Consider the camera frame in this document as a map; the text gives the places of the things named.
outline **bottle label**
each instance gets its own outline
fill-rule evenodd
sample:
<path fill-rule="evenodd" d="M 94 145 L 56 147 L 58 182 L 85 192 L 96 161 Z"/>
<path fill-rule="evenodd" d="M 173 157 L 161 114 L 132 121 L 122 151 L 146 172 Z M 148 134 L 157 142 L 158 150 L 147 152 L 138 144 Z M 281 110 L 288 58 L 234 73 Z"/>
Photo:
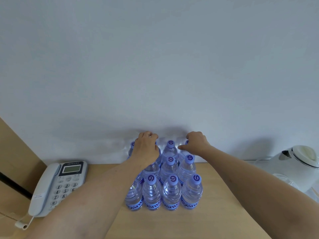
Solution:
<path fill-rule="evenodd" d="M 186 202 L 183 197 L 181 197 L 181 202 L 187 208 L 195 208 L 197 206 L 197 204 L 198 204 L 198 202 L 196 202 L 194 204 L 190 204 L 190 203 Z"/>
<path fill-rule="evenodd" d="M 162 197 L 160 198 L 160 200 L 156 203 L 156 204 L 149 204 L 145 201 L 145 205 L 150 208 L 150 209 L 156 209 L 160 206 L 160 203 L 162 202 Z"/>
<path fill-rule="evenodd" d="M 176 204 L 169 205 L 163 200 L 163 205 L 169 210 L 175 210 L 179 206 L 179 201 Z"/>
<path fill-rule="evenodd" d="M 184 182 L 181 181 L 179 178 L 178 178 L 178 181 L 181 183 L 181 185 L 183 186 Z"/>
<path fill-rule="evenodd" d="M 135 205 L 128 205 L 128 204 L 126 204 L 126 206 L 127 206 L 128 209 L 130 209 L 130 210 L 136 210 L 136 209 L 138 209 L 138 208 L 140 208 L 140 207 L 142 206 L 143 201 L 144 201 L 144 197 L 142 196 L 141 200 L 140 200 L 137 204 L 135 204 Z"/>

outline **table surface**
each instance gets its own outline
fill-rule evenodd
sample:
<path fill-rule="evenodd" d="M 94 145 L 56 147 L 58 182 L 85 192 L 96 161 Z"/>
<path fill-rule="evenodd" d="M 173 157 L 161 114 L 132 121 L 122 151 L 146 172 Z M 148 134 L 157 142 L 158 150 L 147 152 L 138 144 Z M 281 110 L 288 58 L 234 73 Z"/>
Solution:
<path fill-rule="evenodd" d="M 89 165 L 86 181 L 116 165 Z M 270 238 L 208 163 L 197 163 L 196 168 L 204 190 L 195 209 L 179 206 L 175 211 L 168 211 L 161 205 L 156 211 L 143 206 L 132 212 L 123 204 L 106 238 Z M 41 220 L 35 218 L 26 231 L 17 230 L 13 238 L 24 238 Z"/>

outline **purple bottle cap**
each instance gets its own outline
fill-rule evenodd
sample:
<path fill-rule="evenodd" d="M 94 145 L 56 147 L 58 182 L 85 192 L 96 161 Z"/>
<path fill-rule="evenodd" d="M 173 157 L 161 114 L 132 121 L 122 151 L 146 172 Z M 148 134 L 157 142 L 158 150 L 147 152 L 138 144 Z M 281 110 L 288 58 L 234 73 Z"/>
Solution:
<path fill-rule="evenodd" d="M 192 164 L 194 162 L 194 156 L 193 155 L 190 155 L 188 154 L 186 157 L 185 157 L 185 163 L 187 164 Z"/>
<path fill-rule="evenodd" d="M 174 148 L 175 147 L 175 142 L 173 140 L 169 140 L 169 141 L 167 141 L 167 146 L 169 148 Z"/>
<path fill-rule="evenodd" d="M 173 165 L 173 164 L 175 163 L 175 159 L 174 159 L 173 157 L 168 157 L 168 158 L 166 159 L 166 163 L 167 163 L 168 165 Z"/>
<path fill-rule="evenodd" d="M 146 178 L 146 183 L 148 185 L 153 185 L 156 183 L 156 177 L 155 175 L 151 174 L 151 175 L 148 175 L 147 178 Z"/>
<path fill-rule="evenodd" d="M 190 177 L 190 182 L 194 185 L 199 185 L 202 181 L 202 177 L 199 174 L 193 174 L 192 177 Z"/>
<path fill-rule="evenodd" d="M 172 174 L 167 180 L 169 185 L 172 185 L 172 186 L 177 185 L 178 183 L 178 177 L 175 174 Z"/>

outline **hand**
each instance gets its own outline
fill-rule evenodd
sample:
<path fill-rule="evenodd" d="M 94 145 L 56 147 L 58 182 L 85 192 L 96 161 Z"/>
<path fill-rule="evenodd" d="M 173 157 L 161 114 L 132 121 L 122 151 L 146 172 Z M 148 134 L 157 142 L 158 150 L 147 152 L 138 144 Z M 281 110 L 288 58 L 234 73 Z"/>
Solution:
<path fill-rule="evenodd" d="M 178 146 L 180 150 L 186 150 L 190 154 L 201 156 L 202 152 L 211 147 L 202 132 L 190 132 L 187 134 L 188 144 Z"/>
<path fill-rule="evenodd" d="M 141 160 L 144 168 L 155 162 L 159 156 L 159 148 L 155 145 L 157 134 L 152 132 L 141 132 L 135 140 L 132 156 Z"/>

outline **landline phone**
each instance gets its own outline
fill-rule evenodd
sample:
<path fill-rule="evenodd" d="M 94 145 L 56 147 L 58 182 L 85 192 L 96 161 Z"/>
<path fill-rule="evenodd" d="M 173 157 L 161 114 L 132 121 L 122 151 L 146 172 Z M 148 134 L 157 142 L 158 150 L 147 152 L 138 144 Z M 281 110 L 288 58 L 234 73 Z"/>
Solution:
<path fill-rule="evenodd" d="M 85 181 L 87 167 L 85 161 L 50 164 L 42 174 L 30 202 L 28 213 L 32 219 L 46 216 L 80 187 Z M 16 226 L 27 229 L 29 224 L 17 221 Z"/>

